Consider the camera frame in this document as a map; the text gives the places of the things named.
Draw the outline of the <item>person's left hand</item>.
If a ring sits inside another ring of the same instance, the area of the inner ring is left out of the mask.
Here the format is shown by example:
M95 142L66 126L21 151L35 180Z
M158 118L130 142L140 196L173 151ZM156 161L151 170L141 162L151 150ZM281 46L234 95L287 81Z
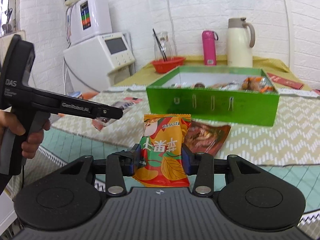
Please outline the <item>person's left hand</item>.
M4 132L7 128L15 135L24 135L25 133L24 127L18 121L15 114L1 110L1 145L3 144ZM36 151L43 142L44 131L48 131L49 129L50 121L47 119L39 131L28 135L27 140L21 144L22 156L24 158L33 159L35 157Z

